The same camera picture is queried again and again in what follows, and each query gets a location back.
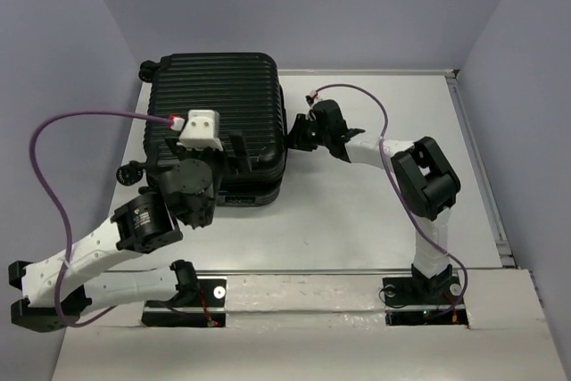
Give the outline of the black hard-shell suitcase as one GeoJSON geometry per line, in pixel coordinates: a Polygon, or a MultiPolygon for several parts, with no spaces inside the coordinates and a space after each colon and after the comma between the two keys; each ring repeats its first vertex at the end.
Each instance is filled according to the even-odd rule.
{"type": "Polygon", "coordinates": [[[286,168],[286,107],[277,64],[265,53],[186,53],[146,60],[138,77],[150,84],[146,112],[167,118],[191,110],[219,115],[218,137],[230,170],[219,205],[273,203],[286,168]]]}

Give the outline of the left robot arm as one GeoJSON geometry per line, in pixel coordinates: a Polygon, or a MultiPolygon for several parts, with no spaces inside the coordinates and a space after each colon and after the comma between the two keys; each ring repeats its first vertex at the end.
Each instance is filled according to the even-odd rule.
{"type": "Polygon", "coordinates": [[[217,138],[168,137],[165,142],[176,162],[160,166],[159,150],[153,148],[145,162],[121,166],[122,185],[133,185],[143,176],[148,184],[92,233],[43,261],[9,266],[9,283],[22,293],[11,306],[14,325],[51,333],[83,327],[83,316],[94,312],[102,317],[127,303],[158,301],[171,311],[204,303],[189,261],[138,272],[117,271],[115,266],[182,240],[182,225],[209,226],[223,177],[250,173],[252,162],[239,132],[230,133],[229,152],[217,138]]]}

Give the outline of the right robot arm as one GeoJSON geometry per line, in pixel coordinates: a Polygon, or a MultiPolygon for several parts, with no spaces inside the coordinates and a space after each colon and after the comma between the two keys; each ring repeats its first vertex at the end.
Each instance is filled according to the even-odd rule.
{"type": "Polygon", "coordinates": [[[457,259],[448,251],[448,223],[460,182],[440,146],[431,137],[391,140],[349,128],[336,101],[315,95],[306,100],[310,109],[296,116],[287,136],[289,147],[311,152],[323,146],[336,159],[383,170],[415,229],[411,273],[385,280],[385,305],[461,304],[465,288],[452,273],[457,259]]]}

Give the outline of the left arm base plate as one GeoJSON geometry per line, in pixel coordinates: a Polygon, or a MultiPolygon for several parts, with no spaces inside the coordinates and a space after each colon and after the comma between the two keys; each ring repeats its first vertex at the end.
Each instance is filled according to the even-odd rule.
{"type": "Polygon", "coordinates": [[[223,276],[199,276],[200,292],[190,298],[163,304],[147,301],[141,324],[145,327],[222,328],[226,326],[228,280],[223,276]]]}

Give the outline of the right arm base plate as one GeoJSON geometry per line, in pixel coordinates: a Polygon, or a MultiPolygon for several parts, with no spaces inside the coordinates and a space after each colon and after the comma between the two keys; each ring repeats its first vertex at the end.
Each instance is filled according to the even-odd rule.
{"type": "Polygon", "coordinates": [[[469,322],[464,300],[451,307],[461,290],[457,276],[452,276],[434,294],[415,290],[412,277],[386,277],[378,297],[385,306],[385,322],[389,327],[467,327],[469,322]]]}

